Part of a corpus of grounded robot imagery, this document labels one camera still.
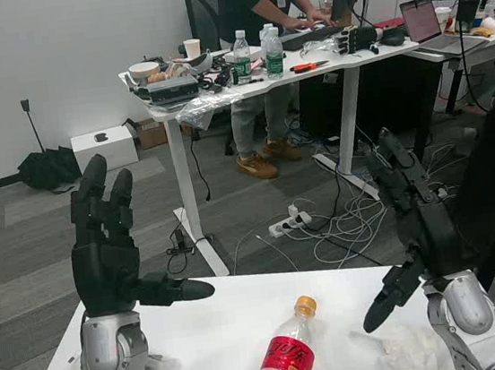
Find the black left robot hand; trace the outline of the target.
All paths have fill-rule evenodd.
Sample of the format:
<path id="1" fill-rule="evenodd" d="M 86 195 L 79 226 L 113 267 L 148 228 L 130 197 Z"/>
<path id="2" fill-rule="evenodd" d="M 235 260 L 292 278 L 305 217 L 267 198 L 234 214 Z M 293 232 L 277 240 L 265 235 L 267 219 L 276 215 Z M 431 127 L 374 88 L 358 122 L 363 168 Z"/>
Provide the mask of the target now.
<path id="1" fill-rule="evenodd" d="M 213 295 L 215 287 L 204 281 L 171 279 L 166 273 L 139 276 L 139 248 L 129 230 L 134 224 L 131 209 L 133 174 L 123 168 L 103 197 L 107 161 L 91 157 L 80 187 L 71 194 L 71 221 L 76 240 L 72 249 L 74 284 L 91 318 L 122 314 L 135 305 L 170 306 Z"/>

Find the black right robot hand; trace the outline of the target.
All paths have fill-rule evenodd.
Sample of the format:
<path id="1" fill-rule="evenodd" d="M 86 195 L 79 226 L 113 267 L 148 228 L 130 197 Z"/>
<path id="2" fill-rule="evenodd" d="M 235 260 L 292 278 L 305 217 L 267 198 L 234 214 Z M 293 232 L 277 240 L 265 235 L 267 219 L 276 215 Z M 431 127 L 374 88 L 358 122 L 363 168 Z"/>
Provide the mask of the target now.
<path id="1" fill-rule="evenodd" d="M 473 266 L 475 249 L 460 235 L 444 201 L 432 190 L 418 157 L 385 127 L 367 156 L 382 203 L 395 211 L 405 263 L 392 267 L 363 320 L 372 333 L 395 307 L 406 304 L 421 280 L 439 279 Z"/>

